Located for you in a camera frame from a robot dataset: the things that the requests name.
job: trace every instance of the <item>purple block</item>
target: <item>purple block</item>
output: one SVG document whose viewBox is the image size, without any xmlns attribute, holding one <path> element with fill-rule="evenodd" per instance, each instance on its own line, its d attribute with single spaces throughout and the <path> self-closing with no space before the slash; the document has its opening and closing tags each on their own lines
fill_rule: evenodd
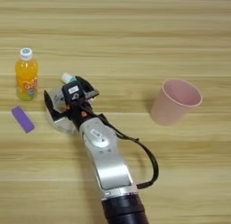
<svg viewBox="0 0 231 224">
<path fill-rule="evenodd" d="M 33 131 L 34 129 L 34 124 L 32 121 L 29 119 L 28 116 L 24 113 L 23 109 L 21 107 L 15 107 L 12 110 L 12 114 L 18 121 L 18 123 L 21 125 L 21 127 L 24 129 L 26 133 L 29 133 Z"/>
</svg>

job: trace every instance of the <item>pink cup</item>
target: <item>pink cup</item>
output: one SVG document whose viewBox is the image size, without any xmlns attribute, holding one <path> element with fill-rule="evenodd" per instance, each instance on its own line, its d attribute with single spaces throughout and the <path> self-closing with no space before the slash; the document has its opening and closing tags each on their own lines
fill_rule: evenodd
<svg viewBox="0 0 231 224">
<path fill-rule="evenodd" d="M 151 117 L 161 126 L 174 125 L 202 102 L 199 90 L 181 79 L 167 79 L 152 106 Z"/>
</svg>

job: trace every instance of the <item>wooden table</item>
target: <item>wooden table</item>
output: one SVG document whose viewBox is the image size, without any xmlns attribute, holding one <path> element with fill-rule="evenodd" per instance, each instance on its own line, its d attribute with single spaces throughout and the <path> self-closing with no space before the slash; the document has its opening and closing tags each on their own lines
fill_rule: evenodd
<svg viewBox="0 0 231 224">
<path fill-rule="evenodd" d="M 0 0 L 0 10 L 1 224 L 106 223 L 79 136 L 45 117 L 42 92 L 65 71 L 99 89 L 95 111 L 156 154 L 160 179 L 140 191 L 150 223 L 230 223 L 230 0 Z M 15 95 L 24 46 L 40 64 L 33 102 Z M 194 83 L 204 102 L 161 127 L 149 111 L 169 78 Z M 18 105 L 36 125 L 28 135 L 10 112 Z M 138 146 L 120 151 L 137 182 L 151 176 Z"/>
</svg>

